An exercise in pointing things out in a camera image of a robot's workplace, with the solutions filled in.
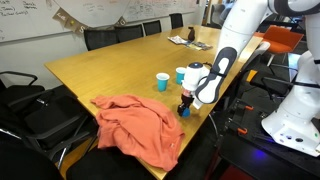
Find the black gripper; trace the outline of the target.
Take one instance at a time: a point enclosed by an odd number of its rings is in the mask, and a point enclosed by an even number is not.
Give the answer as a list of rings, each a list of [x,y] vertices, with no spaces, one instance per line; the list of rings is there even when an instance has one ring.
[[[194,97],[189,90],[183,89],[181,94],[181,100],[182,100],[182,103],[178,105],[178,108],[177,108],[177,113],[179,116],[183,115],[184,107],[186,107],[187,109],[190,109],[191,104],[194,101]]]

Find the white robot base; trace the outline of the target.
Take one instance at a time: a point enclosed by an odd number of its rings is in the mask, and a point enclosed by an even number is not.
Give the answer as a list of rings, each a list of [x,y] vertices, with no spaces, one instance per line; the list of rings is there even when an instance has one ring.
[[[298,59],[298,73],[289,94],[261,121],[276,143],[313,157],[320,155],[320,134],[312,123],[320,112],[319,84],[319,60],[306,51]]]

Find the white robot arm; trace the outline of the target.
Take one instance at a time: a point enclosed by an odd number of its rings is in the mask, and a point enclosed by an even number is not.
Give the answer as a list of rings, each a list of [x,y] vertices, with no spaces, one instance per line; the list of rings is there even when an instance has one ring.
[[[304,118],[319,112],[319,0],[237,0],[221,29],[217,54],[207,69],[191,63],[182,81],[182,103],[178,114],[190,114],[191,106],[200,108],[218,100],[221,85],[233,63],[269,14],[303,15],[306,18],[308,50],[300,56],[297,82],[279,108]]]

